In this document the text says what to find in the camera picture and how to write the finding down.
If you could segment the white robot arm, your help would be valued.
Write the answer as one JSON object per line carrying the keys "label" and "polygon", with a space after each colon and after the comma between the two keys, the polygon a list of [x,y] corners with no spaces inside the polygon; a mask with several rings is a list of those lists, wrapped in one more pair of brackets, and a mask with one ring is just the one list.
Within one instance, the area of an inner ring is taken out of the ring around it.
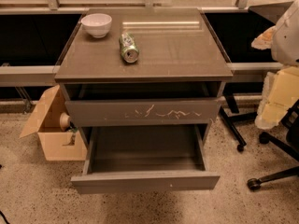
{"label": "white robot arm", "polygon": [[259,129],[269,130],[278,126],[299,99],[299,0],[294,0],[277,23],[259,34],[251,46],[271,49],[272,58],[282,64],[278,72],[268,72],[264,79],[255,119]]}

